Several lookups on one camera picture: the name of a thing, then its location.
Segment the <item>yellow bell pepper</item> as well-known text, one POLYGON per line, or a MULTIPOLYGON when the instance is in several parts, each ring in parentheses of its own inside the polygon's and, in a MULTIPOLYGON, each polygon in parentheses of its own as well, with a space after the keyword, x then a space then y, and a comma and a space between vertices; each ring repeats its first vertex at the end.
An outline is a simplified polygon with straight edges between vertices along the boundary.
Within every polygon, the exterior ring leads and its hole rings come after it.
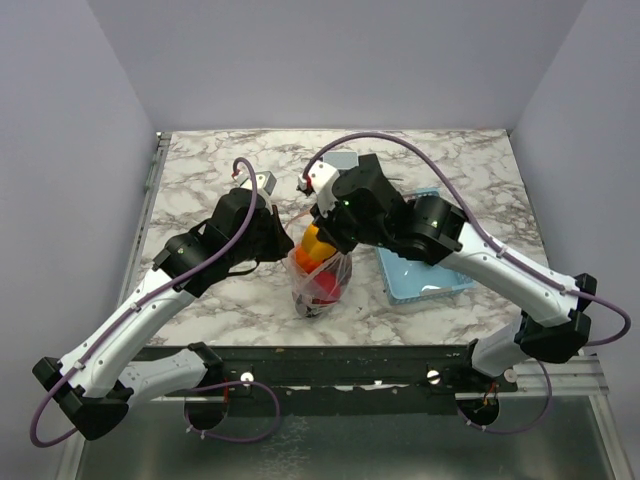
POLYGON ((336 248, 318 238, 319 228, 310 224, 305 230, 299 246, 317 261, 322 263, 336 253, 336 248))

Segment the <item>clear pink zip top bag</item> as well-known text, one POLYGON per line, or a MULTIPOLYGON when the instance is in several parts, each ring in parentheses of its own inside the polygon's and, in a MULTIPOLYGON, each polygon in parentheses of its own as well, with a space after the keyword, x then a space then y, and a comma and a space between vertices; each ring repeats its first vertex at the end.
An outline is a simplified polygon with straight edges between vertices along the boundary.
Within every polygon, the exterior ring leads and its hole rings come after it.
POLYGON ((285 225, 294 247, 282 263, 289 275, 296 312, 311 319, 341 301, 352 278, 353 262, 350 254, 320 241, 313 222, 304 223, 308 217, 310 211, 303 211, 285 225))

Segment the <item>red apple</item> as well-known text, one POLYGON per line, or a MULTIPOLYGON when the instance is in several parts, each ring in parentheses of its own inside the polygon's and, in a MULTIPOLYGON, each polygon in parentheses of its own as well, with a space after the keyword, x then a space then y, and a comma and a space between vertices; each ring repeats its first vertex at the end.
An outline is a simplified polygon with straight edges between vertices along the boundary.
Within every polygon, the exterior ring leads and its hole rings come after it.
POLYGON ((342 296, 342 287, 336 275, 329 271, 321 271, 307 287, 311 303, 329 305, 336 303, 342 296))

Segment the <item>blue plastic basket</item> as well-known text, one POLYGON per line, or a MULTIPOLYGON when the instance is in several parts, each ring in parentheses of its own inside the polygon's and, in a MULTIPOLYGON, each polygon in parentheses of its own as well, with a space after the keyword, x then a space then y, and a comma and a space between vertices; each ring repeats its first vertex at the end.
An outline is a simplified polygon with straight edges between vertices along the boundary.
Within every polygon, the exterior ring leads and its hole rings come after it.
POLYGON ((392 306, 450 298, 475 287, 472 278, 440 265, 407 260, 382 247, 375 253, 392 306))

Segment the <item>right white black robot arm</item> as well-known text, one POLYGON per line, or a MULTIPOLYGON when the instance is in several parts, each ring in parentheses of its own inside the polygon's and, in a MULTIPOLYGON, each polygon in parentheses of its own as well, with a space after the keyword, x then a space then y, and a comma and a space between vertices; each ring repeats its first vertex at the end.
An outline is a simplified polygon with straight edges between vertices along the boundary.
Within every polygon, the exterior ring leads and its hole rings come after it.
POLYGON ((529 358, 561 364, 589 340, 585 314, 596 281, 552 272, 491 238, 483 239, 462 209, 439 196, 406 200, 382 172, 374 154, 339 171, 316 162, 298 180, 315 195, 312 208, 318 238, 341 253, 364 244, 399 257, 439 265, 471 277, 517 305, 518 319, 494 334, 472 341, 459 367, 461 383, 481 391, 507 368, 529 358))

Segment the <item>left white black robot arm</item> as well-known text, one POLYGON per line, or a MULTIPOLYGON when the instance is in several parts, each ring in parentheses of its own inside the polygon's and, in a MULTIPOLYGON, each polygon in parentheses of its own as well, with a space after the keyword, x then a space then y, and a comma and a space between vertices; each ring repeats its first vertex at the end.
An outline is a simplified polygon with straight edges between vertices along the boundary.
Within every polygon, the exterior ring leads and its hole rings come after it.
POLYGON ((293 247, 264 190, 234 188, 210 218, 170 238, 131 296, 81 345, 33 368, 72 423, 96 440, 131 407, 178 391, 206 395, 228 380, 223 360, 202 342, 160 360, 136 362, 146 343, 211 286, 239 276, 237 265, 284 259, 293 247))

